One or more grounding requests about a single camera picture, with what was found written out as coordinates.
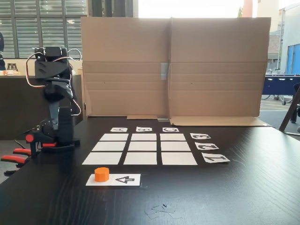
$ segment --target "robotic arm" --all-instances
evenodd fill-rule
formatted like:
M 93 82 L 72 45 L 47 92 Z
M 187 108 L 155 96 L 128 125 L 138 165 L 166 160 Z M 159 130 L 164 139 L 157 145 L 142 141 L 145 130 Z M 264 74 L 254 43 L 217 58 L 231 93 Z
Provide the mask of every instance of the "robotic arm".
M 73 150 L 80 141 L 74 139 L 72 116 L 79 115 L 81 109 L 75 100 L 72 66 L 68 62 L 67 50 L 60 47 L 36 48 L 35 56 L 35 79 L 39 85 L 32 85 L 28 74 L 26 79 L 30 86 L 43 88 L 44 98 L 49 104 L 50 118 L 42 121 L 37 130 L 26 135 L 31 156 L 36 155 L 36 143 L 41 143 L 42 151 Z M 78 114 L 72 112 L 73 103 L 79 108 Z

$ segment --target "cardboard box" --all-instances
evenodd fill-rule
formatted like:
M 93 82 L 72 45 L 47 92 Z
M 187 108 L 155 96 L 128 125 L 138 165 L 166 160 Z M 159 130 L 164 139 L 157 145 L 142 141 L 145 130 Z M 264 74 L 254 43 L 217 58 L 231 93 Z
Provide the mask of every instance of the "cardboard box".
M 270 18 L 82 18 L 88 116 L 258 126 Z
M 168 19 L 82 17 L 88 116 L 167 114 Z

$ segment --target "window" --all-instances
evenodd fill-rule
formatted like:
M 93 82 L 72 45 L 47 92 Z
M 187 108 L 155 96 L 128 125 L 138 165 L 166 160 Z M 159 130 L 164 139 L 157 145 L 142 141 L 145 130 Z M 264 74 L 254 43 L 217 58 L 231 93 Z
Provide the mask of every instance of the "window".
M 42 20 L 43 45 L 65 47 L 62 19 Z
M 85 15 L 86 1 L 82 0 L 66 0 L 66 14 Z
M 82 51 L 80 17 L 86 14 L 86 0 L 0 0 L 3 56 L 27 58 L 39 46 Z M 76 51 L 69 55 L 79 58 Z
M 19 57 L 27 58 L 38 46 L 38 21 L 36 18 L 17 18 L 16 29 Z
M 67 20 L 67 45 L 69 49 L 77 48 L 79 51 L 82 50 L 81 43 L 81 24 L 80 19 L 68 19 Z M 79 53 L 77 51 L 71 51 L 69 56 L 73 58 L 79 58 Z
M 0 19 L 0 31 L 4 37 L 4 58 L 14 58 L 14 38 L 13 38 L 13 25 L 11 19 Z
M 52 14 L 52 15 L 61 15 L 62 6 L 61 0 L 40 0 L 40 10 L 41 15 Z
M 10 15 L 10 0 L 0 0 L 0 16 Z
M 16 15 L 36 15 L 37 6 L 35 0 L 15 0 Z

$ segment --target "white paper card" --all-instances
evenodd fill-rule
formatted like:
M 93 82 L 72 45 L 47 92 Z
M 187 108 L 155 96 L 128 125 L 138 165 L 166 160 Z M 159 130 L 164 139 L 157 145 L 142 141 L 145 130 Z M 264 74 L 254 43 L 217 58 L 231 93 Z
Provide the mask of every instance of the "white paper card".
M 222 163 L 222 162 L 230 162 L 225 156 L 221 154 L 208 154 L 202 153 L 204 160 L 207 163 Z
M 128 134 L 104 134 L 101 141 L 127 141 Z
M 124 165 L 157 165 L 156 152 L 127 152 Z
M 123 151 L 126 142 L 98 142 L 92 151 Z
M 137 132 L 148 132 L 148 131 L 152 131 L 152 128 L 150 128 L 150 127 L 136 127 L 136 131 Z
M 122 152 L 91 152 L 82 165 L 117 165 Z
M 111 129 L 111 132 L 126 132 L 127 128 L 124 127 L 114 127 Z
M 140 186 L 140 174 L 109 174 L 106 182 L 96 182 L 95 174 L 92 174 L 86 186 Z
M 156 151 L 156 142 L 130 142 L 128 151 Z
M 161 151 L 191 151 L 187 142 L 161 142 Z
M 185 141 L 183 134 L 160 134 L 161 141 Z
M 163 132 L 179 132 L 179 130 L 174 127 L 163 127 Z
M 192 138 L 194 138 L 194 139 L 198 139 L 198 140 L 200 140 L 200 139 L 210 139 L 210 137 L 206 134 L 193 134 L 193 133 L 190 133 L 190 134 L 191 134 Z
M 197 143 L 195 142 L 197 149 L 199 150 L 214 150 L 219 149 L 215 144 Z
M 191 152 L 162 152 L 163 165 L 197 165 Z
M 156 134 L 132 134 L 132 141 L 156 141 Z

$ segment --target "black table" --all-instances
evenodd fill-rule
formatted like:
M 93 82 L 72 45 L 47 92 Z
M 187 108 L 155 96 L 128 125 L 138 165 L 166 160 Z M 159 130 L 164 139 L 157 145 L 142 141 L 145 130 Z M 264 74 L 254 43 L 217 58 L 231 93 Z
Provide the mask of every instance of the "black table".
M 198 163 L 193 166 L 112 165 L 110 173 L 140 173 L 140 187 L 85 186 L 98 165 L 82 165 L 113 127 L 170 123 L 126 118 L 89 118 L 75 128 L 81 147 L 42 153 L 0 185 L 1 225 L 299 225 L 300 142 L 272 127 L 178 127 Z M 189 133 L 208 134 L 230 162 L 208 164 Z M 121 160 L 128 149 L 125 146 Z M 150 220 L 144 210 L 161 203 L 168 214 Z

